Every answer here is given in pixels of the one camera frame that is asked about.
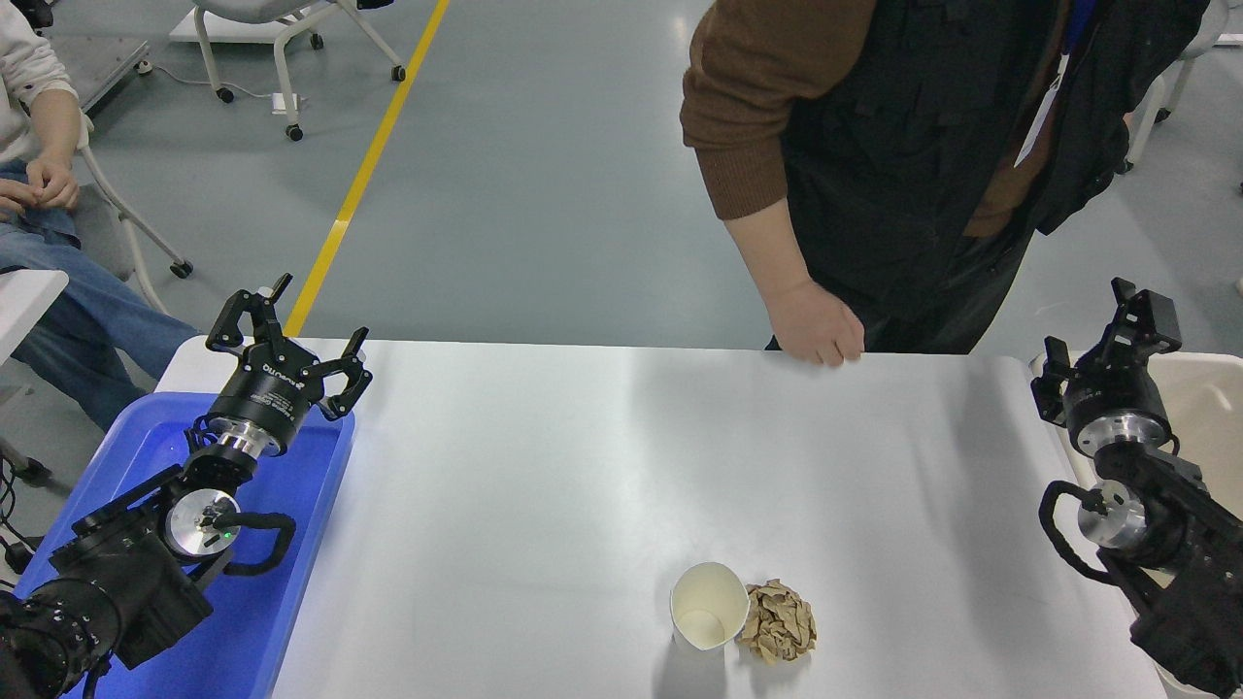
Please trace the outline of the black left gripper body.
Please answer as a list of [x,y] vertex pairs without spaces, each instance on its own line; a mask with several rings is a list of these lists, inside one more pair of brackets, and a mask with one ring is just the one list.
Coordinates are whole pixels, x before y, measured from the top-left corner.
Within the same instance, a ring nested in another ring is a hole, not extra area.
[[302,376],[317,358],[293,341],[283,350],[252,345],[215,400],[215,415],[249,420],[268,434],[298,432],[311,405],[324,397],[323,381]]

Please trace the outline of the standing person's hand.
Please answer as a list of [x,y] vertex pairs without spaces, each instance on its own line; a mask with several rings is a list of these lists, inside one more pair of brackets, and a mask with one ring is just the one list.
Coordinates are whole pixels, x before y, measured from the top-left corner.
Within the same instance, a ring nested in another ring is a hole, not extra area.
[[810,279],[776,284],[759,292],[773,340],[786,354],[810,364],[839,367],[861,359],[864,323],[851,307]]

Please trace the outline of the seated person's right hand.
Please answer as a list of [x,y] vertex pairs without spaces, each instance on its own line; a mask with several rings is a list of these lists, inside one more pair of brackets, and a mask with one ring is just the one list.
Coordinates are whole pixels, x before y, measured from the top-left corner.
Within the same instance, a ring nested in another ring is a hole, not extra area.
[[1,220],[12,220],[14,216],[25,216],[26,211],[36,211],[41,204],[41,197],[44,197],[42,187],[34,187],[27,182],[17,182],[17,179],[1,178]]

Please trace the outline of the seated person's left hand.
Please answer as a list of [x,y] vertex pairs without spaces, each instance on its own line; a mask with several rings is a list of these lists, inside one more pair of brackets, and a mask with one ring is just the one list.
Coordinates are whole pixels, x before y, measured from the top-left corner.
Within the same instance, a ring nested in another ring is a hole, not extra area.
[[29,206],[72,211],[80,203],[80,179],[75,177],[71,158],[39,155],[26,165],[30,187]]

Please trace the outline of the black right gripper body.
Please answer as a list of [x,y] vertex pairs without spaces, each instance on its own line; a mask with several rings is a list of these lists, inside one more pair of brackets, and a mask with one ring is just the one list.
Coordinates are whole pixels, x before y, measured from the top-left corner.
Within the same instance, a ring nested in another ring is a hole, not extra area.
[[1080,433],[1103,415],[1141,415],[1171,433],[1158,386],[1145,368],[1076,373],[1064,391],[1065,428]]

